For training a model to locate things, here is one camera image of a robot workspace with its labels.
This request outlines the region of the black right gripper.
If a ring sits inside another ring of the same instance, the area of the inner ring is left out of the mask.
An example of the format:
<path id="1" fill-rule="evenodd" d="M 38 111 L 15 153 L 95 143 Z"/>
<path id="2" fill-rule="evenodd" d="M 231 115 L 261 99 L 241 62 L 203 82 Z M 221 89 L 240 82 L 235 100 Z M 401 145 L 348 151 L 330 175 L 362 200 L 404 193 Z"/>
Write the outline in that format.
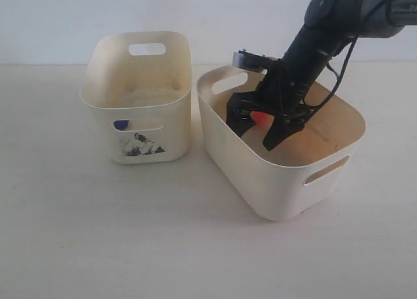
<path id="1" fill-rule="evenodd" d="M 242 137 L 256 125 L 251 113 L 258 111 L 259 106 L 266 118 L 272 117 L 263 139 L 266 150 L 273 150 L 302 131 L 313 113 L 293 111 L 331 58 L 338 55 L 348 42 L 349 39 L 339 33 L 303 25 L 277 66 L 267 71 L 257 88 L 256 97 L 255 91 L 231 95 L 226 104 L 228 127 Z"/>

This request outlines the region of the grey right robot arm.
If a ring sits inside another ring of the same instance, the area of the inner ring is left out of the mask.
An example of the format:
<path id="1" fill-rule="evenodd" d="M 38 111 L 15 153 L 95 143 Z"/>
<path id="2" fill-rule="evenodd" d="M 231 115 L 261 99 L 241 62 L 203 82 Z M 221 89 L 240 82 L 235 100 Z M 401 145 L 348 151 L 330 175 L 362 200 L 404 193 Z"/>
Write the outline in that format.
<path id="1" fill-rule="evenodd" d="M 273 121 L 263 146 L 274 149 L 302 131 L 334 96 L 358 39 L 391 38 L 410 25 L 416 25 L 416 0 L 311 0 L 302 27 L 282 57 L 234 53 L 234 67 L 266 74 L 254 90 L 231 95 L 226 124 L 241 137 L 255 126 L 254 111 L 270 115 Z M 349 51 L 331 92 L 319 104 L 307 103 L 312 85 L 345 47 Z"/>

